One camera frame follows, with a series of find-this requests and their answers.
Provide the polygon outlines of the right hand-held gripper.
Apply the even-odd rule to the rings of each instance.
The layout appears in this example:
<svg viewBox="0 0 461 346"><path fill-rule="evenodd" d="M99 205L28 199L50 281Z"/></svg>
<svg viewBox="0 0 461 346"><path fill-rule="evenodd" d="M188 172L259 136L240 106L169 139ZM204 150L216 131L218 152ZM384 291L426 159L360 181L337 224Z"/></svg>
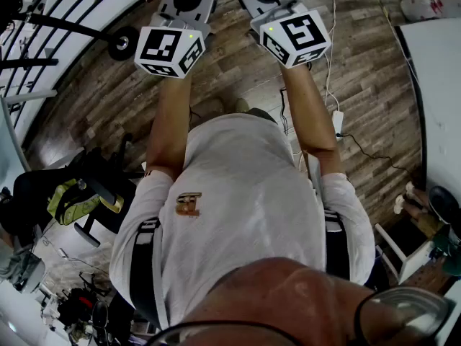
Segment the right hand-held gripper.
<svg viewBox="0 0 461 346"><path fill-rule="evenodd" d="M285 68L320 58L331 39L318 11L301 0L239 0L256 41Z"/></svg>

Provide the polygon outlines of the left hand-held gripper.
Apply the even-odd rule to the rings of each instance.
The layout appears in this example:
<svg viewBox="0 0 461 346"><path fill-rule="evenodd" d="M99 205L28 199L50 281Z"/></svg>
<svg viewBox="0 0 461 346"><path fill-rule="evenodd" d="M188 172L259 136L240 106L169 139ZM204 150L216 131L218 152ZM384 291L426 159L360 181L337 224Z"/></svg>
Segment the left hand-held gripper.
<svg viewBox="0 0 461 346"><path fill-rule="evenodd" d="M183 79L205 52L217 0L161 0L140 32L134 61L157 76Z"/></svg>

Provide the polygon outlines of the person's left forearm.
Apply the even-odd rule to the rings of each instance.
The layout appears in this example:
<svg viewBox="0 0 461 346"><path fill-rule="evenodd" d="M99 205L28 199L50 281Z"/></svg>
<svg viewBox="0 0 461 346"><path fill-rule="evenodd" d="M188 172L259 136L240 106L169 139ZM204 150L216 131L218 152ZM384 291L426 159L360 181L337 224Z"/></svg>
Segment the person's left forearm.
<svg viewBox="0 0 461 346"><path fill-rule="evenodd" d="M181 170L189 132L192 77L161 82L158 106L149 136L146 169Z"/></svg>

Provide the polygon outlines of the person's right forearm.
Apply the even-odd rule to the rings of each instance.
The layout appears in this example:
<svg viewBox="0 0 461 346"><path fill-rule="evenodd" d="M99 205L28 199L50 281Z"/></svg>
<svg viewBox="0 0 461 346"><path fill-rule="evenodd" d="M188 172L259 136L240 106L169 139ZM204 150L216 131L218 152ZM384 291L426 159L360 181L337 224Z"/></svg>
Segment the person's right forearm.
<svg viewBox="0 0 461 346"><path fill-rule="evenodd" d="M316 157L337 154L334 125L311 72L306 66L280 69L301 149Z"/></svg>

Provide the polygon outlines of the black caster wheel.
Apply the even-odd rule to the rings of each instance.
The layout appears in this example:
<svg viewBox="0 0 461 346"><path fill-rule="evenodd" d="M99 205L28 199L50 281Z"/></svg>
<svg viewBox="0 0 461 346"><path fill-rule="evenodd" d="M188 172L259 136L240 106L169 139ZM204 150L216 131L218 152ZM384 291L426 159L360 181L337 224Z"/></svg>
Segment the black caster wheel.
<svg viewBox="0 0 461 346"><path fill-rule="evenodd" d="M134 27L121 27L108 45L109 56L115 61L126 61L135 55L140 33Z"/></svg>

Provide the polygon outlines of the person's dark trousers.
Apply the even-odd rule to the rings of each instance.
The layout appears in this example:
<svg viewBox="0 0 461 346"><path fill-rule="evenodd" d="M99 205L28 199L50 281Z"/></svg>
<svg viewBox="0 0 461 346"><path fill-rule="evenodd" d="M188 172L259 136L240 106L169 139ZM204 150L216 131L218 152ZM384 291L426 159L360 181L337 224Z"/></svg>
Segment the person's dark trousers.
<svg viewBox="0 0 461 346"><path fill-rule="evenodd" d="M255 107L251 108L246 113L248 115L253 115L253 116L256 116L256 117L260 117L262 119L269 120L269 121L277 124L277 121L269 113L267 113L266 111L261 110L259 108L255 108Z"/></svg>

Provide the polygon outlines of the white power adapter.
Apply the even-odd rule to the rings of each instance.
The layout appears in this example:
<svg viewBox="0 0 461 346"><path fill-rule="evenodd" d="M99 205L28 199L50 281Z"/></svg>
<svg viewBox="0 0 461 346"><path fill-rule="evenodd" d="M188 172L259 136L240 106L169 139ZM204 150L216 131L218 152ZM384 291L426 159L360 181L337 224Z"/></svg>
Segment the white power adapter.
<svg viewBox="0 0 461 346"><path fill-rule="evenodd" d="M332 112L332 123L334 125L334 130L337 138L341 138L342 125L344 120L344 113L339 110L334 110Z"/></svg>

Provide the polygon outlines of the black metal rod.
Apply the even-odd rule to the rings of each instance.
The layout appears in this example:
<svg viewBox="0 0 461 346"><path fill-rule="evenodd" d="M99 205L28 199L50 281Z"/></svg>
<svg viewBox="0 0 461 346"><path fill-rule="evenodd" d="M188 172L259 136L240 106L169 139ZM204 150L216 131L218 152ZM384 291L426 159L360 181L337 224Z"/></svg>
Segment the black metal rod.
<svg viewBox="0 0 461 346"><path fill-rule="evenodd" d="M47 26L56 28L59 30L67 30L69 32L76 32L78 34L87 35L89 37L96 38L98 40L104 40L108 43L113 42L114 38L104 32L80 25L75 22L69 22L64 19L59 19L55 17L49 17L45 15L35 14L35 13L21 13L17 15L18 20L23 20L34 25Z"/></svg>

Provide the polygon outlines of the white bag with red print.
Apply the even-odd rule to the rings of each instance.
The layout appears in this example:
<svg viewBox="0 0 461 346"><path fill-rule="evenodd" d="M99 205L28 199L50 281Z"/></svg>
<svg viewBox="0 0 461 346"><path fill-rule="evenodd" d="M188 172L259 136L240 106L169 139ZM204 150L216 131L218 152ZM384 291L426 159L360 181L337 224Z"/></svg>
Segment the white bag with red print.
<svg viewBox="0 0 461 346"><path fill-rule="evenodd" d="M461 0L402 0L400 8L409 22L461 18Z"/></svg>

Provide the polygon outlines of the white table with black edge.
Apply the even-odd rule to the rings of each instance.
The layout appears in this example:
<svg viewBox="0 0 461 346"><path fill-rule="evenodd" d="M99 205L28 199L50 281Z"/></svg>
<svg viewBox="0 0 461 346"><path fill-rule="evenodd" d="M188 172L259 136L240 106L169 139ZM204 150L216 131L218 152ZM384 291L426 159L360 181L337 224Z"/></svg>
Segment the white table with black edge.
<svg viewBox="0 0 461 346"><path fill-rule="evenodd" d="M423 170L461 203L461 18L397 26L419 108Z"/></svg>

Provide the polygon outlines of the white t-shirt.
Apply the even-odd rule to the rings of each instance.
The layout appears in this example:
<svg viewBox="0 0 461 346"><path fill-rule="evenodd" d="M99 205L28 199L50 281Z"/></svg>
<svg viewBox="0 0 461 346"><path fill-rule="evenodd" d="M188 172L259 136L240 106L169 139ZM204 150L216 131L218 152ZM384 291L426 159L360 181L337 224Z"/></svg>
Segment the white t-shirt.
<svg viewBox="0 0 461 346"><path fill-rule="evenodd" d="M321 177L321 190L295 166L276 123L225 115L189 134L183 172L142 178L115 238L109 277L125 298L138 227L161 224L161 290L179 323L230 271L267 257L326 269L325 213L338 213L347 238L349 275L367 282L375 260L370 220L345 174Z"/></svg>

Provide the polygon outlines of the black office chair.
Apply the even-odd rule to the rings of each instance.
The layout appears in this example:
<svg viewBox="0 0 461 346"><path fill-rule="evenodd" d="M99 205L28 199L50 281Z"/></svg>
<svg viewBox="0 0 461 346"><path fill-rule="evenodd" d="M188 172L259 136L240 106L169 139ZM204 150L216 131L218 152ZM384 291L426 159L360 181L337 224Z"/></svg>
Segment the black office chair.
<svg viewBox="0 0 461 346"><path fill-rule="evenodd" d="M54 219L47 212L48 198L53 196L58 185L70 179L82 179L93 191L115 202L115 195L123 197L124 205L120 213L113 213L99 205L89 215L71 223L77 233L92 246L99 241L91 235L93 222L116 234L135 196L135 179L140 172L126 172L123 169L125 148L133 139L132 134L123 136L120 148L109 159L102 156L100 148L82 151L66 167L25 172L16 178L13 193L0 200L0 225L4 230L20 238L30 236L35 227L44 229Z"/></svg>

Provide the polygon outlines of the white stool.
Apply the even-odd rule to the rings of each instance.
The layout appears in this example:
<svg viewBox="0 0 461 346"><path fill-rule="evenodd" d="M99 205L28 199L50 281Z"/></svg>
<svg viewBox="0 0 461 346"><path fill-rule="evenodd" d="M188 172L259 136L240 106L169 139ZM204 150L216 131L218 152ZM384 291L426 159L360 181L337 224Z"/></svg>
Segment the white stool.
<svg viewBox="0 0 461 346"><path fill-rule="evenodd" d="M403 219L387 229L376 223L375 230L379 237L375 248L397 284L404 283L429 261L434 245L413 222Z"/></svg>

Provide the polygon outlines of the black machine with red part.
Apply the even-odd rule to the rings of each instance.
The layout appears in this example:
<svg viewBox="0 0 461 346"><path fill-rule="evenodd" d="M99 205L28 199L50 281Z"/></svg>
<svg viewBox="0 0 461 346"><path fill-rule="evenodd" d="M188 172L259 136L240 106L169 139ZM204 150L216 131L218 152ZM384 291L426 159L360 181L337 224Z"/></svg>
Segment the black machine with red part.
<svg viewBox="0 0 461 346"><path fill-rule="evenodd" d="M58 299L58 321L71 346L79 346L81 341L87 341L87 346L122 346L109 325L109 304L99 298L107 296L110 290L96 287L94 277L92 274L89 282L80 272L83 288L62 290L64 297Z"/></svg>

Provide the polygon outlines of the black rimmed eyeglasses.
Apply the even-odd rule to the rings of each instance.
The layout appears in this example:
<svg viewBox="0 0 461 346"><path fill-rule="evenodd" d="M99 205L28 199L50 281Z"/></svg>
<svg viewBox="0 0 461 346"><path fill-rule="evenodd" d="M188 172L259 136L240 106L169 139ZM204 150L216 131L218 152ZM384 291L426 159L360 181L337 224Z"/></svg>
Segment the black rimmed eyeglasses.
<svg viewBox="0 0 461 346"><path fill-rule="evenodd" d="M414 287L373 293L354 311L354 336L345 346L437 346L437 335L455 306L448 298ZM192 321L159 332L145 346L307 345L254 321Z"/></svg>

